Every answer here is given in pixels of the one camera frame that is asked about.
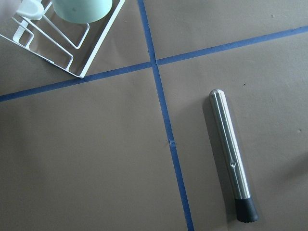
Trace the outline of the mint green cup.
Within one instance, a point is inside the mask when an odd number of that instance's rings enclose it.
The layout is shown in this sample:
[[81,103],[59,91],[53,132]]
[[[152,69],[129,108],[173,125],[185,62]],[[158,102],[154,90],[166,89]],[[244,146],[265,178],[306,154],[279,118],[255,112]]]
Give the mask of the mint green cup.
[[87,24],[104,18],[111,10],[112,0],[52,0],[56,14],[71,23]]

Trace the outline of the steel muddler with black tip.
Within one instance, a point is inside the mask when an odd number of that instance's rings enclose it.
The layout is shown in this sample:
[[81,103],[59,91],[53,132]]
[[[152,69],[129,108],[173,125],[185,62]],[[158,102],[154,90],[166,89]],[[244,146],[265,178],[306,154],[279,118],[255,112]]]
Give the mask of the steel muddler with black tip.
[[209,97],[231,180],[237,219],[243,223],[255,222],[259,216],[251,196],[226,95],[223,90],[214,89]]

